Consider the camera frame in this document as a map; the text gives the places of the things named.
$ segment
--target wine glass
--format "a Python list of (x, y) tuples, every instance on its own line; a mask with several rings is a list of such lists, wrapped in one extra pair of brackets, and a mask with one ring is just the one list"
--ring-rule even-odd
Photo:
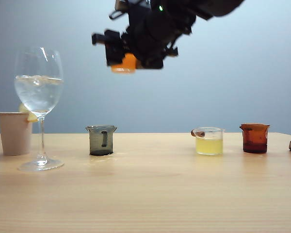
[(55, 107), (64, 80), (59, 53), (44, 47), (27, 47), (19, 51), (15, 65), (15, 89), (25, 107), (39, 122), (41, 146), (36, 160), (22, 164), (22, 171), (40, 171), (64, 165), (47, 157), (44, 148), (44, 118)]

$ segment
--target gray measuring cup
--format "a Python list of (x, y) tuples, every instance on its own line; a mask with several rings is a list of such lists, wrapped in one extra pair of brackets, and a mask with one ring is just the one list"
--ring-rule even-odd
[(113, 153), (114, 125), (87, 126), (89, 132), (89, 147), (91, 155), (107, 155)]

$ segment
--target glass stem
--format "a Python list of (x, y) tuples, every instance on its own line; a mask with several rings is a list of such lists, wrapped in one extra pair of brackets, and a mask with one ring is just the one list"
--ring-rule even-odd
[(44, 149), (44, 118), (45, 118), (44, 116), (38, 117), (39, 130), (40, 130), (39, 134), (41, 138), (40, 149), (37, 156), (38, 165), (44, 165), (48, 161), (47, 154), (45, 153), (45, 149)]

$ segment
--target glass base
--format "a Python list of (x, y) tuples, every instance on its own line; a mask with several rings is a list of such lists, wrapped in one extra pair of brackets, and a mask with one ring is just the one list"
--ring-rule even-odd
[(49, 159), (46, 163), (44, 161), (32, 161), (25, 164), (22, 164), (18, 170), (20, 171), (43, 171), (58, 168), (64, 165), (60, 160)]

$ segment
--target glass beaker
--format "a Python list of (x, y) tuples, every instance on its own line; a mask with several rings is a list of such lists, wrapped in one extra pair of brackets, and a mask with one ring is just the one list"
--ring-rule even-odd
[(113, 153), (114, 125), (87, 126), (89, 132), (89, 146), (91, 155), (107, 155)]
[(223, 153), (223, 129), (201, 127), (193, 129), (196, 137), (196, 153), (218, 155)]
[(270, 125), (247, 123), (242, 124), (243, 151), (247, 153), (266, 153), (267, 132)]

